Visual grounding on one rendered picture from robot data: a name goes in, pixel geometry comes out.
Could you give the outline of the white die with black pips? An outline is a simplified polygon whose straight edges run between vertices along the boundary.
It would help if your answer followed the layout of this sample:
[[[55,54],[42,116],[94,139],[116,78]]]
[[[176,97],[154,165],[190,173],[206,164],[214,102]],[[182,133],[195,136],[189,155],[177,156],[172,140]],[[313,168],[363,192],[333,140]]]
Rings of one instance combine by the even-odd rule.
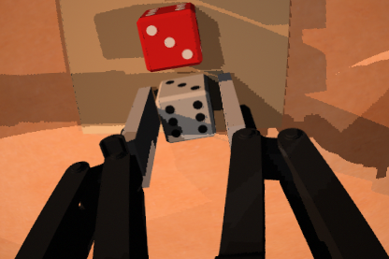
[[[215,136],[214,110],[205,74],[163,80],[155,103],[167,142]]]

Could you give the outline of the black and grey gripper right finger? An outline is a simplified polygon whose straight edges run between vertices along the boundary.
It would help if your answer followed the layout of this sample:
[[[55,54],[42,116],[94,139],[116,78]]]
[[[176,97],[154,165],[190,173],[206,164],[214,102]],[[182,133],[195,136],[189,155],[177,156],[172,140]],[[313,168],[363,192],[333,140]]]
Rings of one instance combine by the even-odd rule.
[[[230,72],[217,76],[231,152],[214,259],[266,259],[265,180],[280,181],[314,259],[389,259],[307,134],[287,128],[262,136],[250,108],[238,103]]]

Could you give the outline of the dark red die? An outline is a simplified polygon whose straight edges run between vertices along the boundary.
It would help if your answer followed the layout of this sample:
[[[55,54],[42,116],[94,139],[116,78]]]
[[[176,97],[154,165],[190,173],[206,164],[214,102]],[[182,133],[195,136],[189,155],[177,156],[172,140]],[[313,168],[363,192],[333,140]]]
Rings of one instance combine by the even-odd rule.
[[[192,3],[149,9],[137,21],[147,70],[200,65],[202,47]]]

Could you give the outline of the tan flat mat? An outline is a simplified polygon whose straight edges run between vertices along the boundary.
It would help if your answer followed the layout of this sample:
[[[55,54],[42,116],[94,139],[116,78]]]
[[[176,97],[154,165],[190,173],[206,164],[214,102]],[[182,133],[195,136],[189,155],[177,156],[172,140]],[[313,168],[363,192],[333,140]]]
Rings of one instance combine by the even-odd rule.
[[[203,61],[147,70],[137,29],[146,10],[192,3]],[[156,102],[163,80],[208,76],[216,130],[226,130],[218,74],[231,75],[256,128],[281,127],[290,0],[60,0],[65,46],[83,134],[117,134],[139,88]]]

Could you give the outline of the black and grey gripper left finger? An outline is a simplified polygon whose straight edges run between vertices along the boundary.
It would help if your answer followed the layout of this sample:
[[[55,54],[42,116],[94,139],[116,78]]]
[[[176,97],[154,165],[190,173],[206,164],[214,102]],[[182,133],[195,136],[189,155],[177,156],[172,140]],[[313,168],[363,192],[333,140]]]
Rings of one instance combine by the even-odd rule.
[[[149,259],[143,188],[160,125],[151,86],[139,88],[121,133],[99,143],[104,163],[68,167],[15,259],[87,259],[93,244],[93,259]]]

